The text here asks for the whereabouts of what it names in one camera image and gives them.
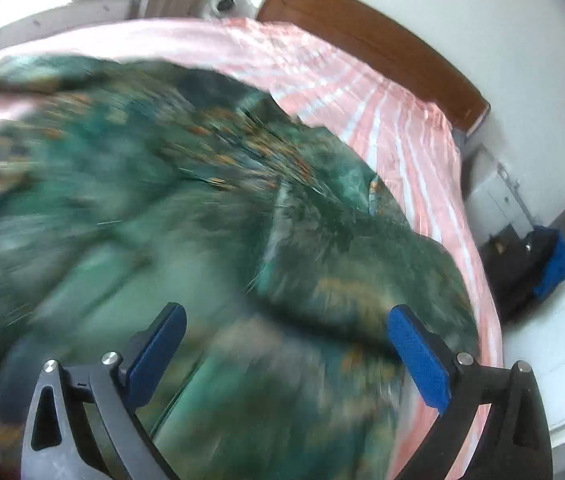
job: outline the metal screw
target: metal screw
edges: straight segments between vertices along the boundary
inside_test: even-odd
[[[518,369],[525,374],[531,372],[531,365],[526,361],[518,361],[517,363]]]
[[[56,359],[49,359],[45,364],[42,365],[42,369],[45,370],[48,374],[53,372],[56,368],[58,368],[58,361],[56,361]]]
[[[461,352],[456,356],[458,362],[463,366],[469,366],[474,364],[474,358],[467,352]]]
[[[112,365],[118,360],[118,354],[116,352],[107,352],[102,356],[103,365]]]

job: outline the wooden headboard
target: wooden headboard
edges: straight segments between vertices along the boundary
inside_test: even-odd
[[[358,0],[265,0],[260,22],[290,22],[341,48],[471,134],[489,113],[479,90],[423,40]]]

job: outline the green blanket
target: green blanket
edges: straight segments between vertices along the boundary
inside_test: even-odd
[[[138,416],[183,480],[383,479],[388,311],[455,351],[478,335],[451,257],[378,176],[207,70],[7,58],[0,92],[43,100],[0,126],[0,421],[22,423],[46,359],[94,362],[174,301],[188,329]]]

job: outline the bed sheet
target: bed sheet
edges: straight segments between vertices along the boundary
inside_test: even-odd
[[[440,109],[335,46],[289,24],[247,19],[137,20],[75,30],[0,52],[82,54],[105,59],[166,59],[210,68],[268,91],[289,115],[326,126],[375,170],[412,229],[440,242],[466,283],[480,336],[482,364],[502,366],[501,332],[461,197],[461,157]],[[35,106],[0,97],[0,120]],[[401,403],[399,442],[388,478],[409,460],[437,413],[413,384]],[[448,478],[462,475],[487,416],[477,413]]]

